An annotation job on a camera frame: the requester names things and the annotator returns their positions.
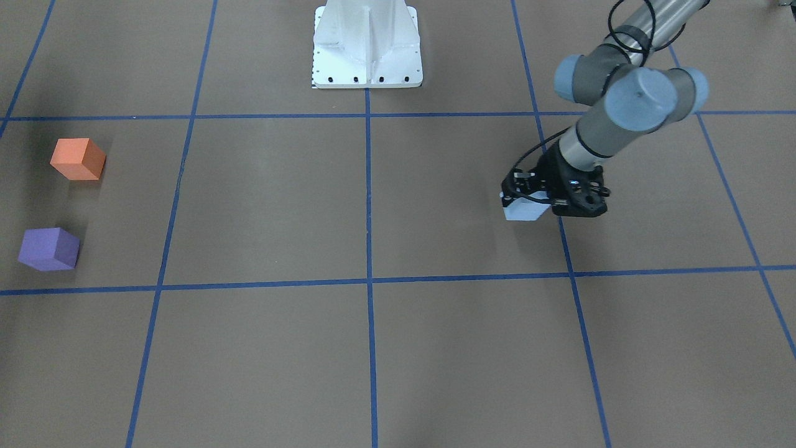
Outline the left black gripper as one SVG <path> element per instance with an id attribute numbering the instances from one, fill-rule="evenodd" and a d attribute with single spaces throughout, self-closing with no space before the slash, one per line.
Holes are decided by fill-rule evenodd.
<path id="1" fill-rule="evenodd" d="M 527 151 L 511 167 L 501 182 L 501 193 L 534 200 L 537 191 L 546 193 L 541 202 L 551 204 L 549 210 L 560 217 L 596 218 L 608 212 L 609 189 L 604 184 L 603 168 L 582 171 L 572 167 L 558 149 L 543 153 L 534 168 L 523 170 L 519 164 L 532 151 Z"/>

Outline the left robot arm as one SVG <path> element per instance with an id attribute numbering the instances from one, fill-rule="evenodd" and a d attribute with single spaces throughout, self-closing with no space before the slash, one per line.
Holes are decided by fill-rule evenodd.
<path id="1" fill-rule="evenodd" d="M 604 165 L 634 140 L 695 114 L 709 96 L 695 68 L 649 68 L 649 57 L 675 42 L 705 1 L 645 1 L 586 55 L 557 67 L 557 95 L 588 107 L 574 125 L 537 145 L 535 166 L 515 162 L 501 182 L 506 220 L 533 222 L 545 212 L 595 218 L 608 210 Z"/>

